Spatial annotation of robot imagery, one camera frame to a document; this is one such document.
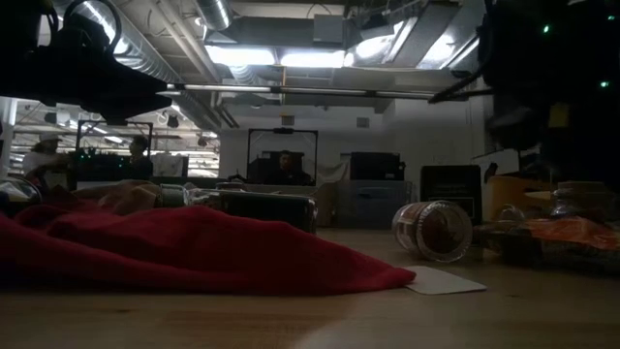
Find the red cloth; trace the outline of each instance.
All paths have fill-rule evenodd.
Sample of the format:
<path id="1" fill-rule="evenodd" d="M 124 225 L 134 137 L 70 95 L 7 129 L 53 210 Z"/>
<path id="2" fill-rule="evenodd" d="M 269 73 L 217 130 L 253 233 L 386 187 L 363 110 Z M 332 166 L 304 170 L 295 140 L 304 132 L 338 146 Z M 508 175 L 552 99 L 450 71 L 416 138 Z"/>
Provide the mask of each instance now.
<path id="1" fill-rule="evenodd" d="M 0 260 L 123 285 L 255 295 L 336 295 L 415 275 L 286 223 L 205 206 L 127 216 L 72 200 L 0 214 Z"/>

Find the wooden table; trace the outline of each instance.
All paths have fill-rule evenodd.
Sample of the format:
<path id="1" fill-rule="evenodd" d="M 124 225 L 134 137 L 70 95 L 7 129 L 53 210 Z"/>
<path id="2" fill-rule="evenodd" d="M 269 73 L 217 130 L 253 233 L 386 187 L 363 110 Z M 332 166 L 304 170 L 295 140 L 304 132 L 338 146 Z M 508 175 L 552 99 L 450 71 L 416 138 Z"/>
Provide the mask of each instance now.
<path id="1" fill-rule="evenodd" d="M 388 233 L 331 231 L 397 266 Z M 438 268 L 488 286 L 325 298 L 0 293 L 0 348 L 620 348 L 620 280 L 496 264 Z"/>

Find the person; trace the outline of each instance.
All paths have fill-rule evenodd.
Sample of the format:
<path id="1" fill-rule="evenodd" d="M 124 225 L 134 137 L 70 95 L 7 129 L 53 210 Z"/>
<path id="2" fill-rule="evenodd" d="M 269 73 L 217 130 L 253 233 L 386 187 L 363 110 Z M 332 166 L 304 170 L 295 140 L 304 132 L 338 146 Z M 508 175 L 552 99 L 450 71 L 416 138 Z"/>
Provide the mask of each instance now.
<path id="1" fill-rule="evenodd" d="M 135 136 L 129 145 L 129 152 L 132 154 L 130 159 L 131 178 L 148 180 L 153 175 L 153 163 L 144 156 L 144 151 L 148 148 L 148 139 L 145 136 Z"/>
<path id="2" fill-rule="evenodd" d="M 61 168 L 69 164 L 69 157 L 58 154 L 58 136 L 44 133 L 39 136 L 39 142 L 32 147 L 31 151 L 23 157 L 21 168 L 26 179 L 36 181 L 47 171 Z"/>
<path id="3" fill-rule="evenodd" d="M 280 152 L 280 168 L 270 174 L 264 184 L 311 185 L 312 177 L 304 171 L 293 168 L 293 155 L 288 150 Z"/>

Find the white card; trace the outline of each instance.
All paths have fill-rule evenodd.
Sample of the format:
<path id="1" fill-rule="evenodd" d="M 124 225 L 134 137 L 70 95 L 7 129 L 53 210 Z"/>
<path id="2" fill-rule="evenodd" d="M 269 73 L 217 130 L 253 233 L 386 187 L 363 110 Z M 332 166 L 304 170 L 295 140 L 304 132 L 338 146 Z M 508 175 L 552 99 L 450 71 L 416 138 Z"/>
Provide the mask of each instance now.
<path id="1" fill-rule="evenodd" d="M 416 273 L 416 279 L 407 285 L 407 288 L 423 295 L 445 295 L 486 290 L 486 286 L 478 282 L 464 279 L 449 272 L 423 266 L 404 269 Z"/>

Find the table surface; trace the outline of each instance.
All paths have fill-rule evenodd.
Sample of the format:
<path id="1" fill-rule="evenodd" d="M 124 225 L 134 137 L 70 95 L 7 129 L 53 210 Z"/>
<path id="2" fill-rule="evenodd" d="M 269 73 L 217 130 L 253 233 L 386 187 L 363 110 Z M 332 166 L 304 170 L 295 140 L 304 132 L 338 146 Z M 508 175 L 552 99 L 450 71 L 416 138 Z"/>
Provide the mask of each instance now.
<path id="1" fill-rule="evenodd" d="M 320 236 L 395 266 L 416 262 L 389 233 Z M 0 348 L 620 348 L 620 280 L 496 263 L 433 267 L 488 291 L 276 298 L 5 290 Z"/>

